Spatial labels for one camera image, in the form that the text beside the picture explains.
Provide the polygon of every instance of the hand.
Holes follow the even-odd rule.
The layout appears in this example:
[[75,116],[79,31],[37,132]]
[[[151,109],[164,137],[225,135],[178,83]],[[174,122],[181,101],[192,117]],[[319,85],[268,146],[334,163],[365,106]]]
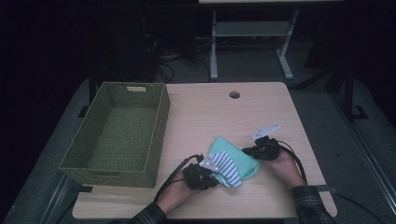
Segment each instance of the hand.
[[181,206],[192,195],[201,192],[198,189],[190,189],[187,186],[186,182],[183,180],[183,171],[178,172],[173,178],[173,181],[176,180],[180,181],[174,182],[166,187],[161,198],[157,202],[158,206],[160,206],[165,214]]
[[288,185],[289,189],[306,185],[306,182],[301,178],[294,159],[287,152],[280,150],[276,160],[264,161],[264,164],[271,168],[276,176]]

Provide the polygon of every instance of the table top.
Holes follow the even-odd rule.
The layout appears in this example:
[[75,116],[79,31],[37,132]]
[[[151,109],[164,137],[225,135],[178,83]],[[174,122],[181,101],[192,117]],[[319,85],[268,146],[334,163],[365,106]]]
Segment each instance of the table top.
[[[258,127],[280,124],[269,134],[288,143],[303,163],[309,185],[326,185],[289,91],[280,82],[167,84],[171,107],[154,189],[93,186],[78,195],[75,218],[133,217],[152,202],[165,179],[186,158],[208,155],[222,136],[236,147],[252,147]],[[240,97],[230,97],[238,91]],[[328,212],[336,207],[329,191],[320,193]],[[256,176],[237,189],[221,185],[195,195],[169,218],[297,217],[290,192],[262,165]]]

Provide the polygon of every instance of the table leg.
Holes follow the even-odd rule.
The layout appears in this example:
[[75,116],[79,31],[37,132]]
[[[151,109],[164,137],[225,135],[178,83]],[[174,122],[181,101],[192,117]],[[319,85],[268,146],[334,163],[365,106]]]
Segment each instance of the table leg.
[[294,10],[291,16],[288,29],[286,30],[285,34],[285,43],[283,44],[281,49],[276,50],[276,56],[279,59],[280,65],[282,66],[283,73],[285,74],[286,79],[293,79],[293,74],[291,73],[288,61],[286,60],[286,51],[289,46],[289,42],[291,39],[291,35],[293,34],[294,25],[297,21],[299,10]]
[[210,78],[212,80],[217,80],[218,77],[218,59],[216,58],[216,11],[213,11],[212,50],[210,52]]

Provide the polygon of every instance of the hole in table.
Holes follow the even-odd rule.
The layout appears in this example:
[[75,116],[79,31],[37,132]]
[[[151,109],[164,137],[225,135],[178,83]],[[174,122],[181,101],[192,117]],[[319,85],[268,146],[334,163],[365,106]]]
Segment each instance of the hole in table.
[[238,99],[241,94],[238,91],[230,91],[230,97],[233,99]]

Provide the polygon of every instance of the teal cloth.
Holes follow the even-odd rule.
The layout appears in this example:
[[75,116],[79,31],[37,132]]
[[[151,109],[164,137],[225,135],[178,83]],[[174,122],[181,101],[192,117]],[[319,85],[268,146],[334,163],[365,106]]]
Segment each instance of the teal cloth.
[[209,153],[210,155],[216,155],[222,151],[226,151],[233,159],[233,163],[242,179],[251,178],[259,172],[261,163],[245,154],[241,149],[237,148],[224,138],[218,137],[212,145],[212,148],[210,148]]

